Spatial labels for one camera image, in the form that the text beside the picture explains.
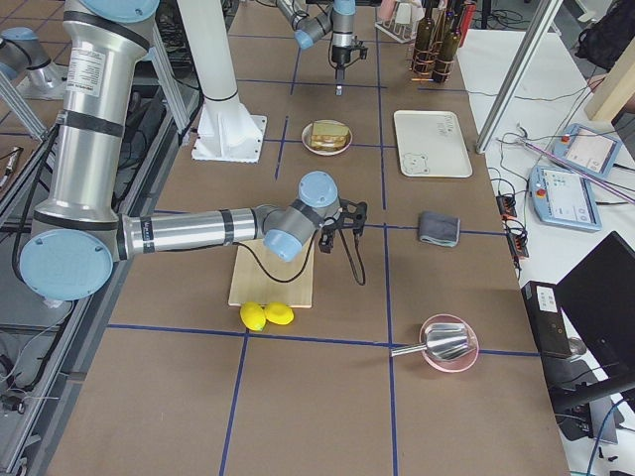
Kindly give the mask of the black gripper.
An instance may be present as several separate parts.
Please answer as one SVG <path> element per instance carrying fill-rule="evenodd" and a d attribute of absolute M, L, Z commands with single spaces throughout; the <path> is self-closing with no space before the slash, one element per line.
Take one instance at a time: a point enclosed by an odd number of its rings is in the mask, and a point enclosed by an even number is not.
<path fill-rule="evenodd" d="M 330 253 L 334 244 L 334 235 L 336 231 L 340 231 L 343 227 L 344 219 L 329 217 L 324 221 L 320 229 L 320 237 L 318 242 L 319 250 L 322 253 Z"/>
<path fill-rule="evenodd" d="M 341 95 L 344 85 L 344 70 L 351 63 L 352 47 L 332 46 L 330 59 L 335 67 L 335 94 Z"/>

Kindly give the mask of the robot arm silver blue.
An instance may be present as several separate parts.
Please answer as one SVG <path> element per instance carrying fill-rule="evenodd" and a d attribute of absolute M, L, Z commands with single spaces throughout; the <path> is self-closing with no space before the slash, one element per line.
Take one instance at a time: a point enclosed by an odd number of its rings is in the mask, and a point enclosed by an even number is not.
<path fill-rule="evenodd" d="M 111 206 L 136 64 L 149 52 L 154 1 L 69 1 L 63 25 L 72 50 L 58 116 L 59 149 L 49 196 L 34 210 L 19 258 L 38 295 L 76 300 L 95 294 L 113 266 L 141 254 L 230 246 L 260 239 L 293 260 L 317 233 L 340 226 L 333 178 L 311 172 L 286 207 L 259 205 L 202 213 L 130 217 Z"/>
<path fill-rule="evenodd" d="M 311 17 L 299 1 L 275 1 L 274 6 L 291 25 L 301 50 L 314 46 L 330 35 L 330 63 L 334 68 L 335 94 L 341 96 L 345 71 L 352 63 L 354 51 L 363 48 L 354 35 L 356 4 L 354 1 L 334 1 L 330 7 Z"/>

